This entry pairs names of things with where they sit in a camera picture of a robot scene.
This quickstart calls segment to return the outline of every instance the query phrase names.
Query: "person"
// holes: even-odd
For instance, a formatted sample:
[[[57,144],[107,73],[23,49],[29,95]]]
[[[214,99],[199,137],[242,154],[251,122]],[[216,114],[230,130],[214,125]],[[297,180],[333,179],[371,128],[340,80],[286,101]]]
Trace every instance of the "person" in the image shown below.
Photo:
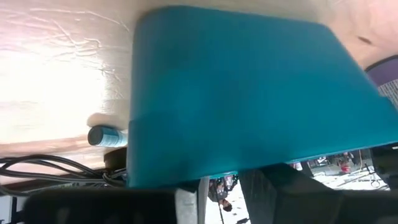
[[[223,210],[226,212],[232,211],[232,205],[226,200],[228,192],[232,190],[227,188],[225,178],[212,179],[209,183],[209,194],[208,198],[212,202],[218,202],[218,205],[223,206]]]

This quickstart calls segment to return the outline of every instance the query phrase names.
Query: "wooden table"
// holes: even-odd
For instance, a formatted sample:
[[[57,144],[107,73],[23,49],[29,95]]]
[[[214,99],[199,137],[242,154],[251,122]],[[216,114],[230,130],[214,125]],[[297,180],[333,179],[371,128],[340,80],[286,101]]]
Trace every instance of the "wooden table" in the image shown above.
[[[15,0],[0,3],[0,157],[61,155],[103,167],[89,126],[127,129],[134,26],[192,5],[328,25],[363,68],[398,53],[394,0]],[[17,170],[57,170],[18,165]],[[2,184],[20,181],[0,177]]]

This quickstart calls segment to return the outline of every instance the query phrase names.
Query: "power cord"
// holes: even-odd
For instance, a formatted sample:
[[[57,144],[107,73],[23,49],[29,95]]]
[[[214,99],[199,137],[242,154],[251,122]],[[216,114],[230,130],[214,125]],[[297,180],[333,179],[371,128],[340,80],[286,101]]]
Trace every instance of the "power cord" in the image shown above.
[[[74,167],[81,172],[76,172],[60,165],[56,165],[53,162],[59,164],[65,164],[70,167]],[[11,166],[20,163],[36,164],[40,166],[51,167],[54,169],[62,170],[71,175],[71,177],[60,177],[51,174],[41,174],[33,172],[21,172],[8,170]],[[66,159],[59,156],[51,155],[31,155],[22,157],[6,157],[0,159],[0,164],[4,164],[0,167],[0,176],[6,177],[17,177],[17,178],[28,178],[28,179],[39,179],[39,180],[51,180],[56,182],[65,183],[80,183],[80,184],[90,184],[92,186],[107,185],[112,187],[124,187],[125,181],[123,180],[123,175],[126,173],[126,169],[117,170],[114,172],[108,172],[106,170],[97,171],[90,169],[78,162]],[[0,192],[2,194],[10,195],[12,197],[28,197],[32,194],[26,192],[18,192],[15,190],[7,189],[5,186],[0,185]]]

